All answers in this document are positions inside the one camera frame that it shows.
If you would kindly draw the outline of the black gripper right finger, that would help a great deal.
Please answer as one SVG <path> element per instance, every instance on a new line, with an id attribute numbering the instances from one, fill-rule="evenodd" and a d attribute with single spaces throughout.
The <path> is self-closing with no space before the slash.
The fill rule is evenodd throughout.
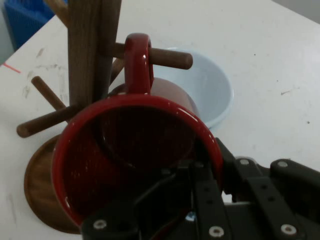
<path id="1" fill-rule="evenodd" d="M 318 240 L 320 173 L 290 159 L 263 167 L 249 157 L 234 157 L 220 139 L 223 191 L 234 240 Z"/>

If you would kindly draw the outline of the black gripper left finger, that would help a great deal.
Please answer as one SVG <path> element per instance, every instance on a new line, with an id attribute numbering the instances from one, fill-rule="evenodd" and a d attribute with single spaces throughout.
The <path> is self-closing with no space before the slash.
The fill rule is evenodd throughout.
<path id="1" fill-rule="evenodd" d="M 87 217 L 84 240 L 230 240 L 209 162 L 164 168 Z"/>

